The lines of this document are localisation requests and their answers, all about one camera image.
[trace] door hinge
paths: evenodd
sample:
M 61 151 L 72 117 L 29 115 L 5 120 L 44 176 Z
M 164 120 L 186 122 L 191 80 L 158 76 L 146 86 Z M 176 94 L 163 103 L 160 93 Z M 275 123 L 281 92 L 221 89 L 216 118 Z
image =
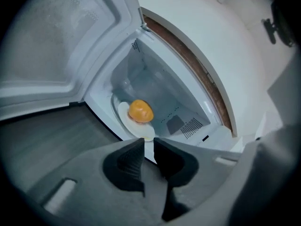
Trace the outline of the door hinge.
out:
M 144 17 L 143 17 L 143 13 L 142 13 L 142 10 L 141 8 L 138 8 L 138 12 L 139 12 L 139 15 L 140 15 L 140 19 L 141 19 L 141 27 L 147 31 L 147 32 L 150 32 L 151 30 L 147 27 L 147 24 L 144 20 Z

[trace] black object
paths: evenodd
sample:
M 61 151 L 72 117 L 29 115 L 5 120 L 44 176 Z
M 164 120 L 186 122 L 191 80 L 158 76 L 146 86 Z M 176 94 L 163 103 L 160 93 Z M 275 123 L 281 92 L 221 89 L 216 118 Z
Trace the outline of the black object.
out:
M 279 38 L 286 46 L 293 46 L 293 44 L 295 43 L 293 32 L 291 31 L 288 23 L 286 22 L 283 14 L 281 13 L 279 7 L 276 5 L 275 2 L 271 4 L 271 9 L 274 22 L 272 23 L 269 18 L 262 20 L 263 26 L 265 27 L 268 33 L 269 40 L 272 44 L 276 44 L 276 38 L 274 33 L 277 32 Z
M 206 141 L 208 138 L 209 138 L 209 136 L 207 135 L 207 136 L 205 136 L 205 137 L 203 138 L 202 141 Z
M 162 219 L 170 221 L 190 210 L 184 204 L 177 202 L 172 189 L 184 186 L 193 179 L 198 172 L 198 161 L 193 155 L 159 138 L 154 138 L 154 157 L 162 175 L 168 181 Z
M 103 172 L 119 189 L 144 193 L 141 165 L 144 160 L 144 139 L 140 138 L 111 154 L 103 162 Z

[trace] ventilation grille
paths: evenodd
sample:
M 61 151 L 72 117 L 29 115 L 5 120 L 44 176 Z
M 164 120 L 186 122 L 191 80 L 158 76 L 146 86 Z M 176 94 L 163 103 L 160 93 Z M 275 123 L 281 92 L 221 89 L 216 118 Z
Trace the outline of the ventilation grille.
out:
M 196 133 L 203 124 L 196 120 L 195 118 L 192 118 L 185 126 L 181 128 L 181 132 L 184 134 L 186 139 L 191 137 L 194 133 Z
M 138 47 L 137 41 L 135 40 L 134 43 L 132 43 L 133 49 L 137 49 L 140 52 L 140 49 Z

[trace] egg yolk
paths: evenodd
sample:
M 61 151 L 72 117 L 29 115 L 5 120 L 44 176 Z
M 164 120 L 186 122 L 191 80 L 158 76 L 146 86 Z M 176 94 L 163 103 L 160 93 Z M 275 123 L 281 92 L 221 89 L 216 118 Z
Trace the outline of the egg yolk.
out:
M 151 107 L 143 100 L 133 101 L 128 110 L 128 114 L 134 121 L 139 123 L 147 123 L 154 119 L 154 113 Z

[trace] open microwave door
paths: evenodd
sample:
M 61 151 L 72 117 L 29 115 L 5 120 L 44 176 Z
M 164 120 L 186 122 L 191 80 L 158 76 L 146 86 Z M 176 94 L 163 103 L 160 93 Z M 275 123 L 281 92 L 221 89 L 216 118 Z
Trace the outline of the open microwave door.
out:
M 139 9 L 138 0 L 27 0 L 0 48 L 0 120 L 80 101 L 89 72 L 141 26 Z

